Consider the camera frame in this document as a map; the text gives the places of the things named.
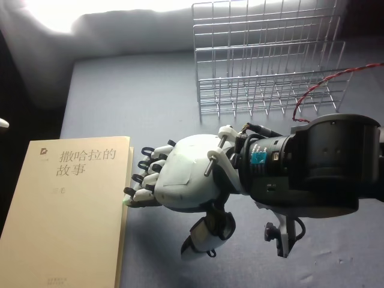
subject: blue label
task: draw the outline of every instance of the blue label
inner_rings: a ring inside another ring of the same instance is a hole
[[[266,152],[259,151],[252,153],[251,164],[265,164],[266,162]]]

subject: table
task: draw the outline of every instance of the table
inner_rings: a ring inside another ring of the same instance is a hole
[[[363,53],[360,44],[352,45],[346,63],[383,60],[382,49],[366,48]],[[342,112],[384,123],[384,77],[379,69],[354,75]],[[367,100],[362,100],[364,93]],[[304,116],[316,117],[312,109]],[[283,116],[280,111],[269,116],[260,111],[253,118],[244,113],[236,119],[231,114],[220,119],[205,115],[200,122],[192,53],[124,56],[76,64],[61,138],[130,136],[135,173],[144,146],[163,146],[169,139],[192,134],[217,134],[226,124],[238,130],[248,121],[282,134],[293,125],[291,114]],[[265,224],[278,224],[271,211],[257,209],[244,196],[231,196],[226,211],[232,212],[237,228],[217,249],[217,257],[182,262],[181,244],[203,214],[165,207],[129,209],[121,287],[382,287],[381,202],[361,200],[358,212],[338,218],[304,218],[307,234],[288,259],[277,257],[275,244],[263,239]]]

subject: beige book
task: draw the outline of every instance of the beige book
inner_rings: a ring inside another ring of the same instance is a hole
[[[128,137],[34,141],[0,239],[0,287],[119,287]]]

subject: metal wire rack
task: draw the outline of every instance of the metal wire rack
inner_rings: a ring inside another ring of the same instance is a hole
[[[335,41],[337,0],[213,1],[194,4],[197,99],[206,112],[283,113],[323,77],[338,71],[345,43]],[[318,113],[338,110],[348,77],[310,94]]]

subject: twisted red and black cable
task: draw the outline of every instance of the twisted red and black cable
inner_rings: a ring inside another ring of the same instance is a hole
[[[372,63],[372,64],[368,64],[366,66],[363,66],[363,67],[356,67],[356,68],[349,68],[349,69],[346,69],[344,71],[341,71],[341,72],[338,72],[336,74],[333,74],[333,75],[329,75],[327,77],[325,77],[323,80],[321,80],[318,84],[314,85],[313,87],[311,87],[300,99],[299,101],[297,102],[296,104],[296,107],[293,111],[293,117],[292,117],[292,120],[294,121],[298,121],[298,122],[307,122],[309,123],[310,121],[309,120],[306,120],[306,119],[296,119],[295,116],[296,116],[296,112],[297,112],[297,109],[299,108],[301,102],[306,98],[306,96],[312,92],[313,90],[315,90],[316,88],[318,88],[321,84],[323,84],[324,82],[326,81],[329,81],[331,80],[332,78],[335,78],[335,77],[338,77],[340,75],[343,75],[343,74],[346,74],[346,73],[351,73],[351,72],[355,72],[355,71],[360,71],[360,70],[364,70],[364,69],[367,69],[367,68],[374,68],[374,67],[378,67],[378,66],[384,66],[384,63]]]

